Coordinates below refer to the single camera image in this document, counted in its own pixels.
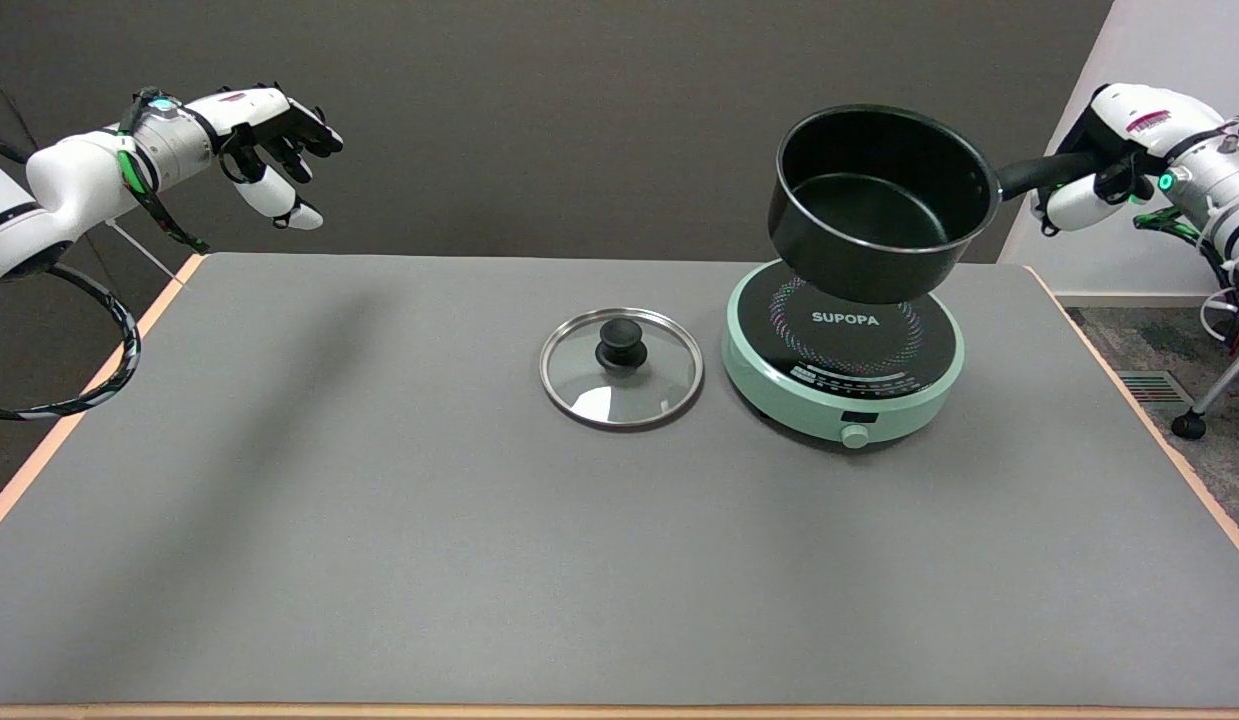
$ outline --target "floor vent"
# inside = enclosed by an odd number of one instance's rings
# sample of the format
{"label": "floor vent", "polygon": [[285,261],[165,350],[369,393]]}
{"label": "floor vent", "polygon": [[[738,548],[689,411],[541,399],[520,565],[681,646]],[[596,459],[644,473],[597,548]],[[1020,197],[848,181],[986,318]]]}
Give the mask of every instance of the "floor vent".
{"label": "floor vent", "polygon": [[1119,371],[1118,378],[1126,384],[1130,395],[1144,406],[1155,409],[1182,409],[1192,398],[1183,392],[1175,375],[1166,371]]}

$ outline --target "pot handle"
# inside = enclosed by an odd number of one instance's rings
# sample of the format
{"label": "pot handle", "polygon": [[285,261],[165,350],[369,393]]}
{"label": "pot handle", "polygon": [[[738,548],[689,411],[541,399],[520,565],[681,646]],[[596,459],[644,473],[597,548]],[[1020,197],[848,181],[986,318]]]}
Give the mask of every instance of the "pot handle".
{"label": "pot handle", "polygon": [[997,181],[1002,186],[1002,202],[1006,202],[1027,191],[1069,183],[1103,169],[1103,161],[1090,152],[1061,152],[1006,165],[997,170]]}

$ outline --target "pot lid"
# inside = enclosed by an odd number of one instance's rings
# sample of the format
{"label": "pot lid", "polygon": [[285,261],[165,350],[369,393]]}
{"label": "pot lid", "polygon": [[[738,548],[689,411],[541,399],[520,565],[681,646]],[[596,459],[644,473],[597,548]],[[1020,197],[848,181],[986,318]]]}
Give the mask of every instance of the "pot lid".
{"label": "pot lid", "polygon": [[546,394],[597,428],[643,428],[686,409],[703,352],[686,328],[650,310],[592,310],[561,323],[540,353]]}

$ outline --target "lid knob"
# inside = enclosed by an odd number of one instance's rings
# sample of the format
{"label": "lid knob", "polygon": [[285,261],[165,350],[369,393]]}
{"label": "lid knob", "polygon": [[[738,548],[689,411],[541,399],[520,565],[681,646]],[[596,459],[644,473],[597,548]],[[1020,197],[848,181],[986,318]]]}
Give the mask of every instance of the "lid knob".
{"label": "lid knob", "polygon": [[597,343],[597,363],[607,371],[632,371],[646,363],[646,343],[641,325],[628,318],[606,320]]}

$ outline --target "dark gray wall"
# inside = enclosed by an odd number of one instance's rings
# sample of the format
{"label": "dark gray wall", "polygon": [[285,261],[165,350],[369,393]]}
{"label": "dark gray wall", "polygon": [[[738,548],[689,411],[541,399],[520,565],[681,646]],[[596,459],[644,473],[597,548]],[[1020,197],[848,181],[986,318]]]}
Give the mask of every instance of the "dark gray wall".
{"label": "dark gray wall", "polygon": [[[275,232],[213,173],[169,193],[221,250],[760,260],[773,257],[771,159],[793,121],[885,102],[952,124],[994,164],[1038,154],[1108,6],[0,0],[0,74],[41,138],[115,121],[142,86],[195,99],[280,81],[322,105],[348,141],[304,191],[325,228]],[[997,258],[1012,217],[966,259]],[[183,259],[147,219],[125,224],[167,264]],[[161,275],[95,238],[121,295],[147,305]],[[28,305],[11,301],[7,323],[51,310],[15,292]],[[82,315],[62,314],[64,327]],[[31,374],[40,361],[51,378],[97,366],[92,352],[45,366],[38,342],[4,345],[2,363]],[[14,392],[15,375],[1,383]]]}

